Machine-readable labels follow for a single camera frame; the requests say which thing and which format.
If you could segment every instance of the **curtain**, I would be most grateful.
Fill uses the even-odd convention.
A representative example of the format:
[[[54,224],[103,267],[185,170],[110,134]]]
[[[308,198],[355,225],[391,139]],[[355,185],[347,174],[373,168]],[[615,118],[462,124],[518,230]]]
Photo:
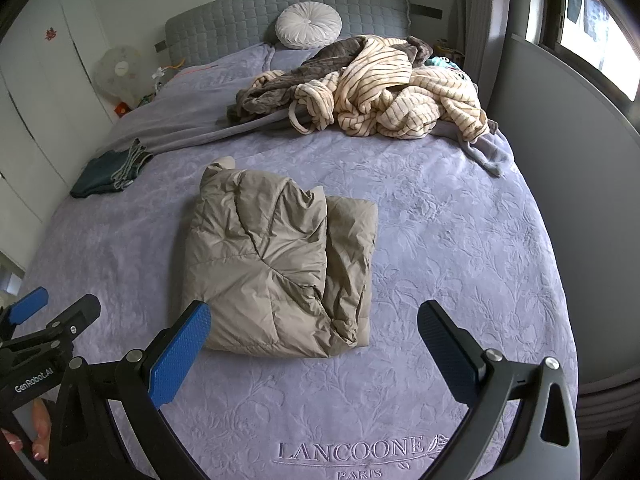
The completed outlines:
[[[478,85],[487,108],[498,75],[509,15],[509,0],[465,0],[464,70]]]

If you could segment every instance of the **embroidered logo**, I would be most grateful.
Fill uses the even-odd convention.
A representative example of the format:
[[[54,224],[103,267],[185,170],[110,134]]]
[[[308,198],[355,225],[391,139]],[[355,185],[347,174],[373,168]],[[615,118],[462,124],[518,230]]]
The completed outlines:
[[[317,442],[279,442],[277,456],[272,462],[277,464],[311,467],[376,467],[396,464],[400,469],[409,469],[411,460],[434,459],[445,447],[449,439],[437,434],[430,441],[424,435],[387,438],[375,442],[340,442],[319,444]],[[380,469],[361,471],[337,471],[337,480],[381,478]]]

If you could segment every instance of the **teal clothing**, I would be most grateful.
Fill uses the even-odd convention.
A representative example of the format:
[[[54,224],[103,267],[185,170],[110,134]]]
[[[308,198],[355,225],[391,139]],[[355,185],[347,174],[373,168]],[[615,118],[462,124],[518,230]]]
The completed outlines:
[[[433,57],[430,57],[427,61],[425,61],[424,64],[441,66],[444,68],[455,68],[456,70],[461,70],[461,68],[458,65],[456,65],[453,61],[450,61],[448,57],[433,56]]]
[[[152,157],[140,144],[140,139],[136,139],[126,152],[109,150],[92,158],[72,187],[71,196],[85,198],[96,193],[122,191],[133,183]]]

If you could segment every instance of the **window frame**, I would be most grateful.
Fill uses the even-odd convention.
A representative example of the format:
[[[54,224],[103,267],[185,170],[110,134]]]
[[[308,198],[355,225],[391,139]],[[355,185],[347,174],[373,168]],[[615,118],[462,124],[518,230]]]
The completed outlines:
[[[601,3],[609,11],[610,16],[620,27],[620,21],[607,5],[605,0]],[[587,81],[593,84],[613,105],[629,120],[636,132],[640,133],[640,83],[636,89],[636,99],[632,101],[600,70],[594,67],[583,57],[560,44],[562,28],[564,27],[564,9],[566,0],[543,0],[542,28],[540,32],[539,46],[552,53],[562,62],[573,68]]]

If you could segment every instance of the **folded towel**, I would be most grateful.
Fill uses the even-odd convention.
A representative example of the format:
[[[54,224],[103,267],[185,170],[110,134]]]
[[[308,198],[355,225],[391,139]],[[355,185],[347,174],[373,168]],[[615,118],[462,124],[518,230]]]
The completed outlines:
[[[96,193],[122,191],[133,183],[142,167],[153,154],[135,139],[125,152],[109,150],[90,160],[71,189],[74,198],[85,198]]]

